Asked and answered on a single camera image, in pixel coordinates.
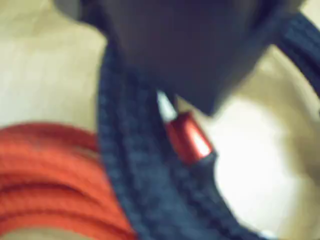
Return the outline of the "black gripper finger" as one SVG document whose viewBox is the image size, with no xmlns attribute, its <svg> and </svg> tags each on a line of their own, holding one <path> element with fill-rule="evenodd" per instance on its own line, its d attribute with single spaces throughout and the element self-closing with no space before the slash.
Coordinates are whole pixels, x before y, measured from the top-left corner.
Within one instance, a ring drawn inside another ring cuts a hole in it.
<svg viewBox="0 0 320 240">
<path fill-rule="evenodd" d="M 300 0 L 58 0 L 114 43 L 132 69 L 206 115 L 216 112 L 299 11 Z"/>
</svg>

